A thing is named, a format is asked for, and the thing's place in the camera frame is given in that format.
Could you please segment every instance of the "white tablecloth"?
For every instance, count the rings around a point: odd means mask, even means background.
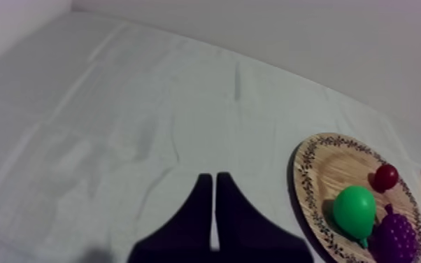
[[[0,262],[123,262],[202,172],[230,171],[262,214],[305,238],[286,168],[319,132],[377,150],[421,210],[421,134],[408,125],[235,52],[61,17],[0,59]]]

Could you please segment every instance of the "red cherry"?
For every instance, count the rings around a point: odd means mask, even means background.
[[[384,164],[378,167],[373,184],[377,190],[385,191],[394,187],[398,182],[398,171],[391,164]]]

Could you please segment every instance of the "wrinkled fabric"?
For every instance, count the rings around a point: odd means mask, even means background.
[[[320,132],[377,150],[421,210],[421,133],[401,121],[235,52],[65,15],[0,59],[0,262],[125,262],[199,173],[219,171],[304,236],[285,174]]]

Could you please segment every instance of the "decorative plate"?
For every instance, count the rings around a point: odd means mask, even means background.
[[[339,234],[332,219],[334,199],[350,185],[362,185],[373,193],[378,222],[386,216],[387,204],[408,218],[420,245],[415,262],[421,262],[421,214],[408,186],[400,178],[397,185],[381,194],[369,183],[369,176],[386,163],[368,146],[340,134],[313,135],[296,152],[294,187],[301,210],[315,237],[337,262],[375,262],[368,250]]]

